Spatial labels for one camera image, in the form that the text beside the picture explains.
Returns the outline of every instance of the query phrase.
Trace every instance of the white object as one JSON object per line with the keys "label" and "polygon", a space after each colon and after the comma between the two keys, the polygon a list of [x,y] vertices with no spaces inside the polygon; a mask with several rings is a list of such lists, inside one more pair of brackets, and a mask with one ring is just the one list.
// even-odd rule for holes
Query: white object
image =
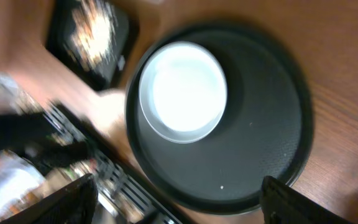
{"label": "white object", "polygon": [[226,79],[219,62],[204,47],[174,42],[146,63],[139,100],[157,134],[171,142],[195,142],[207,136],[223,115]]}

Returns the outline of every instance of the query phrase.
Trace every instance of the white bowl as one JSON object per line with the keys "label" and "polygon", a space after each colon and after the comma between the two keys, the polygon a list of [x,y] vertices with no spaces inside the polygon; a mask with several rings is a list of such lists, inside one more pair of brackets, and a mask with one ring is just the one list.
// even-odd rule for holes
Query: white bowl
{"label": "white bowl", "polygon": [[139,100],[157,134],[171,142],[191,143],[207,136],[222,118],[226,79],[204,47],[174,42],[158,49],[145,64]]}

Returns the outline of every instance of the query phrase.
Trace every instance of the wooden table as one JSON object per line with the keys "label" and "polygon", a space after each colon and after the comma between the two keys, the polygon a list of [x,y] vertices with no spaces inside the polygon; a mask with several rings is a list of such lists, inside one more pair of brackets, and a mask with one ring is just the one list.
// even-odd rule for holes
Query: wooden table
{"label": "wooden table", "polygon": [[[171,30],[194,21],[223,17],[257,24],[295,56],[313,95],[313,150],[294,188],[358,223],[358,1],[113,2],[140,23],[120,90],[95,93],[45,50],[51,0],[0,0],[0,70],[12,75],[42,105],[57,99],[78,116],[87,117],[122,159],[141,171],[126,138],[123,89],[142,54]],[[181,209],[199,223],[263,223],[261,211],[219,217]]]}

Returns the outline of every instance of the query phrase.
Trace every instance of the bowl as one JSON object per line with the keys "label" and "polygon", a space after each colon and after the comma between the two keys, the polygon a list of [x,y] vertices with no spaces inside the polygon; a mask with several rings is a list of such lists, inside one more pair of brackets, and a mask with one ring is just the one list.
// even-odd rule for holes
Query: bowl
{"label": "bowl", "polygon": [[145,64],[139,100],[147,122],[159,136],[181,144],[198,141],[218,125],[224,113],[223,69],[198,44],[167,44]]}

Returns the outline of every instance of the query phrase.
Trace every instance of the round black tray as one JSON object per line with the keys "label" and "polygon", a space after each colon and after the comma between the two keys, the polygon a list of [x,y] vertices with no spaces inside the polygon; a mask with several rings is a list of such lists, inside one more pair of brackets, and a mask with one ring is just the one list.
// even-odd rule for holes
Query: round black tray
{"label": "round black tray", "polygon": [[[206,47],[227,80],[221,122],[191,144],[172,143],[155,133],[138,99],[146,61],[175,41]],[[296,63],[268,35],[228,22],[187,27],[151,46],[127,88],[126,124],[140,166],[163,193],[185,207],[221,215],[258,208],[266,175],[294,183],[313,137],[311,100]]]}

